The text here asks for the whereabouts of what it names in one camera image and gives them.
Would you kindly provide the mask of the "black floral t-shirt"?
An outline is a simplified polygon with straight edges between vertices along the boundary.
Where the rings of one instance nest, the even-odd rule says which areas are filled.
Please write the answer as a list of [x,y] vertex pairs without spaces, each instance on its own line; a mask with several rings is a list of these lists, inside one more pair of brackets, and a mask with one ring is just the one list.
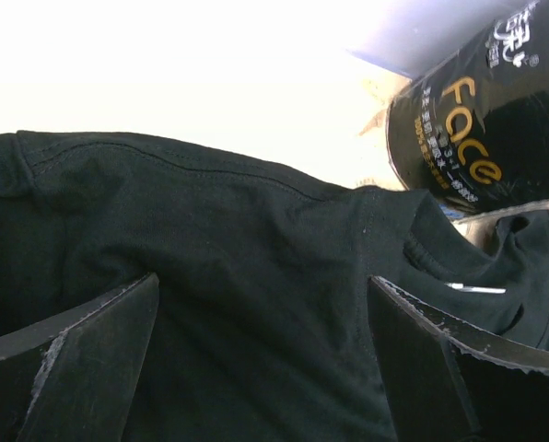
[[392,441],[371,275],[549,351],[548,211],[483,251],[427,192],[143,134],[0,134],[0,335],[146,273],[126,441]]

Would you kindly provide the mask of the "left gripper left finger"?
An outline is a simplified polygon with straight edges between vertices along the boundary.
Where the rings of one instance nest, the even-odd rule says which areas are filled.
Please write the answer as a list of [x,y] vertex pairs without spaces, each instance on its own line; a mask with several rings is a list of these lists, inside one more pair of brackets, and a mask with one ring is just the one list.
[[158,312],[153,273],[0,336],[0,441],[118,441]]

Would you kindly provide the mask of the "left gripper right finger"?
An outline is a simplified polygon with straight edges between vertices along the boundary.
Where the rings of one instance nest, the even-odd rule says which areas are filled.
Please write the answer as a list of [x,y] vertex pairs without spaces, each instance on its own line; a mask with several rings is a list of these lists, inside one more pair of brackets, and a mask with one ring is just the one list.
[[384,278],[368,313],[400,441],[549,441],[549,352],[494,335]]

